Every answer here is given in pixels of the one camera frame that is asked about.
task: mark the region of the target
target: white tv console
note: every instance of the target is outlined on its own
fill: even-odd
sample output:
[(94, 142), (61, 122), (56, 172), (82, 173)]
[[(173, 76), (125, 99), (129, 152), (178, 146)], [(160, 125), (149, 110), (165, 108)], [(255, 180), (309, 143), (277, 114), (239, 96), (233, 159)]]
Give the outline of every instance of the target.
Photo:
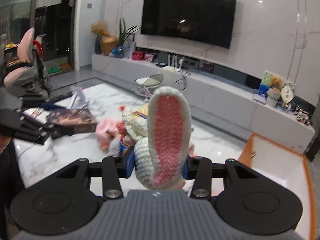
[[(109, 58), (92, 55), (92, 69), (99, 78), (130, 91), (136, 90), (134, 81), (154, 73), (163, 73), (162, 86), (175, 87), (181, 72), (174, 73), (145, 61)], [(198, 73), (187, 78), (182, 91), (189, 102), (194, 118), (229, 132), (244, 140), (252, 133), (303, 153), (315, 130), (295, 120), (293, 113), (284, 113), (252, 100), (252, 93)]]

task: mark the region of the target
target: person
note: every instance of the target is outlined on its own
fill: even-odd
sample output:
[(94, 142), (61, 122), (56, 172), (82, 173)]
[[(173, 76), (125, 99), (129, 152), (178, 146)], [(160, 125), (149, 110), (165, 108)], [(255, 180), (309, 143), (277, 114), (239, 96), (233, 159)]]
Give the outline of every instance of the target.
[(10, 205), (24, 189), (17, 163), (14, 143), (11, 138), (0, 134), (0, 239), (7, 240), (4, 206)]

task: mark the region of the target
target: wall-mounted flat screen tv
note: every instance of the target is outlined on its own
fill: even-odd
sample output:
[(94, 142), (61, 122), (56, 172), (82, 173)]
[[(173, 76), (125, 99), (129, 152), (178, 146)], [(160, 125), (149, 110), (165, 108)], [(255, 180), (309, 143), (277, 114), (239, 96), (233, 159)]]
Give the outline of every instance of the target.
[(141, 34), (229, 48), (236, 0), (144, 0)]

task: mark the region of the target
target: ribbed gray panel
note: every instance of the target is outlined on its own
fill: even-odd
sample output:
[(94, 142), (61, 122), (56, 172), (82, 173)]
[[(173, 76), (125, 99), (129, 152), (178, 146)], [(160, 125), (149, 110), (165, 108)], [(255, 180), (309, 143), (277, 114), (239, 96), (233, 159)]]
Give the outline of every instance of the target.
[(188, 198), (182, 190), (131, 190), (121, 200), (105, 202), (85, 227), (62, 236), (20, 233), (14, 240), (303, 240), (294, 231), (253, 236), (226, 224), (208, 201)]

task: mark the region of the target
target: brown box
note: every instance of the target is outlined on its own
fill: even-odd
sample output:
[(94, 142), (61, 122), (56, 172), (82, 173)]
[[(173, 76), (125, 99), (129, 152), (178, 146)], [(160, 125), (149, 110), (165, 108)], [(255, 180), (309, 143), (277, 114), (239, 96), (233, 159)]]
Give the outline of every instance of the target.
[(47, 116), (50, 123), (73, 127), (75, 133), (95, 132), (97, 122), (87, 109), (55, 109)]

